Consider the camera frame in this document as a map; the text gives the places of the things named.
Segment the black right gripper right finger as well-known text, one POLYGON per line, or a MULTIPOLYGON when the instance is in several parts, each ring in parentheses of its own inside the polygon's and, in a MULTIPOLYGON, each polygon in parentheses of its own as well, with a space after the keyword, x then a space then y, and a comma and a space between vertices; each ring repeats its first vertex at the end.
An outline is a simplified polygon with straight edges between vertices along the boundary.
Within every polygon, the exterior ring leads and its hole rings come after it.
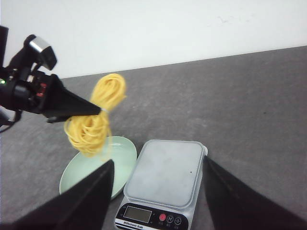
POLYGON ((305 230, 306 220, 256 192, 209 157, 203 160, 207 204, 216 230, 305 230))

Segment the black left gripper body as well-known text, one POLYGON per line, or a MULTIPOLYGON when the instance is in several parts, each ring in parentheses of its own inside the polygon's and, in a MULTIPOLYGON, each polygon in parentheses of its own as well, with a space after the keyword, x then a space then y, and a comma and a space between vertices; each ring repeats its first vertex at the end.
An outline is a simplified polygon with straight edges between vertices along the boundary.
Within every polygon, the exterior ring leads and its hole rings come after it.
POLYGON ((13 111, 58 113, 60 80, 42 71, 1 68, 0 105, 13 111))

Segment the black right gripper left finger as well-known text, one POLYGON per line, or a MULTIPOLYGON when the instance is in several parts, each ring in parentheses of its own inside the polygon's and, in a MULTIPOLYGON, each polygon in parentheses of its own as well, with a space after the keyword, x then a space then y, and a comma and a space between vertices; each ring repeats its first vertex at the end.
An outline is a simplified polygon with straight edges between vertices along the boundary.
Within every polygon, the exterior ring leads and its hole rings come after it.
POLYGON ((114 162, 108 160, 72 188, 2 230, 100 230, 111 201, 114 162))

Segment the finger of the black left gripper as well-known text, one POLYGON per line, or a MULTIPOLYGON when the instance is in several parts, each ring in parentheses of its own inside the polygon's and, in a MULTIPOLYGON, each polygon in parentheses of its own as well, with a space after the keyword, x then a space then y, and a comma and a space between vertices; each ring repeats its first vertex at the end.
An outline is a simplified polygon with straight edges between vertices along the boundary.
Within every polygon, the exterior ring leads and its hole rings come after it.
POLYGON ((44 116, 98 115, 101 108, 65 88, 57 75, 44 76, 42 112, 44 116))
POLYGON ((67 121, 71 116, 49 116, 47 117, 47 123, 59 123, 67 121))

